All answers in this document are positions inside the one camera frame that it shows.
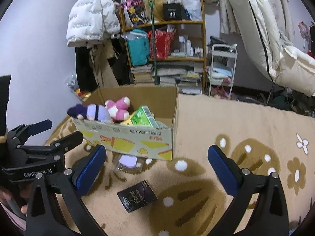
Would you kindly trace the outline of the person's left hand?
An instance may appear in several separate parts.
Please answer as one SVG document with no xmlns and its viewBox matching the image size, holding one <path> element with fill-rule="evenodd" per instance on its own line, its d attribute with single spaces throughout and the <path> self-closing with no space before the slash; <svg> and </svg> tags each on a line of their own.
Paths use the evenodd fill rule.
<svg viewBox="0 0 315 236">
<path fill-rule="evenodd" d="M 16 200 L 13 194 L 1 186 L 1 204 L 8 207 L 15 215 L 20 218 L 26 218 L 28 205 L 21 199 Z"/>
</svg>

